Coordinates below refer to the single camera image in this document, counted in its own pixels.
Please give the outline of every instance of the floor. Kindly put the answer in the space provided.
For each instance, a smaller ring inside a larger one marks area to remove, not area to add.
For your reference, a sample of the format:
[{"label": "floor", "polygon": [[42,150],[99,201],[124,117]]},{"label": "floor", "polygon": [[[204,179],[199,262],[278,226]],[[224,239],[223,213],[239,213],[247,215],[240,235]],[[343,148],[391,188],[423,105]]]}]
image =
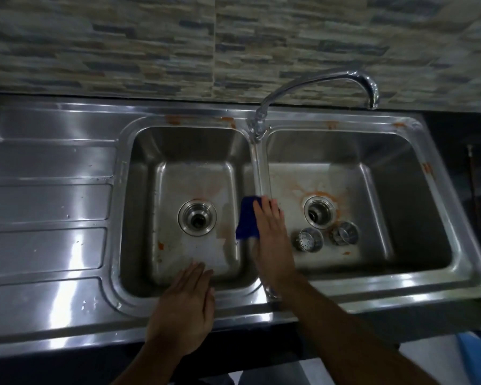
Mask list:
[{"label": "floor", "polygon": [[[454,335],[403,343],[399,351],[427,371],[441,385],[470,385]],[[334,385],[320,359],[307,359],[300,361],[300,364],[310,385]],[[229,374],[235,385],[238,385],[242,372]]]}]

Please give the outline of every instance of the sink drain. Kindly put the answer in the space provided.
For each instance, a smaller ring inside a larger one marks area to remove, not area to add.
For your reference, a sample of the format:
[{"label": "sink drain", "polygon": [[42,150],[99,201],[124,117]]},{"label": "sink drain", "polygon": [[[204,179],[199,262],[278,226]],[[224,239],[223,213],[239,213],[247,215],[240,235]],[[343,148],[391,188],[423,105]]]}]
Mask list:
[{"label": "sink drain", "polygon": [[218,215],[208,201],[187,201],[178,213],[178,223],[184,233],[201,236],[209,233],[215,226]]},{"label": "sink drain", "polygon": [[328,199],[314,196],[307,200],[304,208],[305,218],[311,226],[318,229],[328,228],[335,220],[335,207]]}]

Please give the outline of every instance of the sink rim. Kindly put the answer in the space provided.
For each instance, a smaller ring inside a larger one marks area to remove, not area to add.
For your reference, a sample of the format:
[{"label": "sink rim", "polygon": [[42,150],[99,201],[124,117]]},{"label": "sink rim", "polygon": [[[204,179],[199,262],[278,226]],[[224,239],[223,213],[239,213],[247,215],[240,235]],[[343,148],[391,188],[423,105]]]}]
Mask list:
[{"label": "sink rim", "polygon": [[[119,253],[121,250],[121,227],[123,204],[125,199],[126,178],[130,154],[135,137],[139,132],[151,127],[196,127],[229,128],[240,132],[250,145],[250,157],[257,194],[270,194],[268,175],[267,141],[271,134],[283,130],[320,130],[324,132],[371,132],[391,133],[406,139],[414,149],[419,162],[429,163],[435,177],[425,173],[428,186],[433,194],[435,204],[446,226],[448,221],[449,241],[453,249],[450,265],[443,269],[401,273],[385,276],[355,277],[336,280],[310,281],[323,294],[337,299],[343,308],[351,312],[377,310],[414,303],[437,302],[457,298],[481,297],[481,248],[475,239],[468,219],[454,187],[441,161],[436,146],[422,118],[416,115],[399,115],[392,113],[359,114],[348,111],[327,111],[279,108],[271,111],[267,124],[271,129],[262,142],[254,144],[250,139],[246,120],[251,111],[225,110],[224,106],[189,105],[189,124],[172,125],[163,115],[171,111],[149,114],[135,120],[123,129],[118,140],[118,159],[116,173],[119,173],[118,185],[111,196],[111,225],[107,235],[108,257],[104,263],[109,268],[109,284],[103,284],[103,290],[116,309],[135,317],[147,317],[158,298],[140,298],[126,292],[119,281]],[[413,288],[427,289],[416,293]],[[390,291],[391,295],[378,298],[365,298],[364,292]],[[295,320],[293,315],[274,310],[263,289],[260,278],[249,287],[238,290],[218,292],[216,296],[216,323],[221,326],[232,324],[250,324],[258,322],[279,322]]]}]

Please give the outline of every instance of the stone tile wall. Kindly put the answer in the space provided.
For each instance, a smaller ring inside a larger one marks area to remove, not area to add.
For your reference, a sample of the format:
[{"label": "stone tile wall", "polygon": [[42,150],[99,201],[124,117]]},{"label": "stone tile wall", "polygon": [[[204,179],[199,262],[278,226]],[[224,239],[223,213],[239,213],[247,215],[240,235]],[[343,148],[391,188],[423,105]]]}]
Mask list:
[{"label": "stone tile wall", "polygon": [[0,92],[257,103],[332,67],[367,70],[382,108],[481,112],[481,0],[0,0]]}]

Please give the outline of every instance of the hand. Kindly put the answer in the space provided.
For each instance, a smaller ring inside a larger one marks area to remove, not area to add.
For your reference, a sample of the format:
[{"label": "hand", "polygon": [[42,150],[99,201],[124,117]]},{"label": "hand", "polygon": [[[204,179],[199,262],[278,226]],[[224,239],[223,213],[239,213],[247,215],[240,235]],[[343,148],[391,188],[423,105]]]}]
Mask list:
[{"label": "hand", "polygon": [[278,202],[273,199],[269,203],[267,196],[262,197],[262,207],[255,200],[253,210],[260,233],[255,263],[262,280],[278,291],[279,285],[296,273],[285,217]]},{"label": "hand", "polygon": [[203,263],[192,263],[178,273],[160,296],[148,322],[146,342],[163,341],[180,357],[196,350],[212,330],[214,288],[209,287],[213,271]]}]

